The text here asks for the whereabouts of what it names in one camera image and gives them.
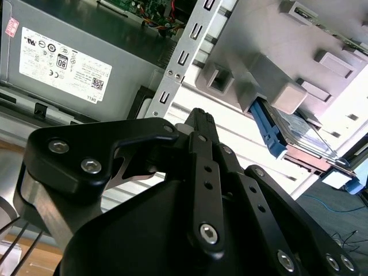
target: white label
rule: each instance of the white label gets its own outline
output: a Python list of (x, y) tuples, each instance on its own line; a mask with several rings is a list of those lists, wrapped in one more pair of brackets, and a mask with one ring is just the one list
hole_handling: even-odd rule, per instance
[(19, 73), (86, 101), (102, 101), (112, 66), (22, 29)]

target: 80 plus logo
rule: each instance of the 80 plus logo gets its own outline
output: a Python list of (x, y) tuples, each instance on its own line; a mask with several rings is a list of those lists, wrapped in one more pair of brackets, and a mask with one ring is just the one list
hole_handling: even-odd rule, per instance
[(68, 57), (62, 54), (58, 54), (57, 56), (58, 56), (57, 57), (58, 60), (56, 62), (56, 65), (60, 67), (61, 69), (65, 70), (68, 66)]

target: hard drive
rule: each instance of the hard drive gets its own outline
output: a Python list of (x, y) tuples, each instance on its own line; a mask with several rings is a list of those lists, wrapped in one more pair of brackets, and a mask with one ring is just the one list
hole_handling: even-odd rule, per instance
[(317, 129), (297, 114), (286, 114), (258, 98), (250, 112), (265, 144), (276, 158), (285, 158), (317, 174), (332, 167), (354, 177), (349, 163), (318, 134)]

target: metal rod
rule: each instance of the metal rod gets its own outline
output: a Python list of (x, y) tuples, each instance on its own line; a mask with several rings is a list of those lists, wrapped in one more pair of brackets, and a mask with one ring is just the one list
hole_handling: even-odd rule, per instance
[(3, 228), (0, 230), (0, 235), (4, 233), (5, 230), (7, 230), (9, 227), (13, 226), (14, 223), (16, 223), (21, 217), (17, 217), (15, 220), (12, 220), (10, 223), (6, 224)]
[(21, 269), (21, 267), (23, 266), (23, 264), (25, 263), (25, 261), (28, 259), (29, 255), (32, 253), (33, 249), (36, 247), (37, 243), (39, 242), (39, 240), (41, 239), (42, 235), (44, 234), (43, 231), (41, 231), (39, 233), (39, 235), (36, 237), (35, 241), (32, 243), (32, 245), (29, 247), (29, 249), (27, 250), (26, 254), (23, 256), (23, 258), (20, 260), (19, 264), (15, 267), (14, 271), (11, 273), (10, 276), (15, 276), (17, 275), (19, 269)]
[(24, 231), (27, 229), (29, 223), (26, 223), (24, 225), (24, 227), (22, 228), (21, 232), (18, 234), (18, 236), (16, 237), (16, 239), (14, 240), (14, 242), (9, 246), (9, 248), (6, 250), (6, 252), (4, 253), (4, 255), (2, 256), (2, 258), (0, 259), (0, 266), (1, 264), (4, 262), (4, 260), (6, 259), (6, 257), (9, 255), (9, 253), (13, 250), (14, 246), (17, 244), (17, 242), (19, 241), (19, 239), (21, 238), (21, 236), (23, 235)]

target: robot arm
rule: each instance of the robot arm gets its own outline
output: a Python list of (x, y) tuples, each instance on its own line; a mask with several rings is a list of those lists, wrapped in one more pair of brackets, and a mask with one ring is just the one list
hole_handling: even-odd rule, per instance
[[(166, 173), (102, 214), (105, 189)], [(14, 202), (64, 251), (54, 275), (360, 275), (259, 166), (240, 167), (213, 117), (39, 129)]]

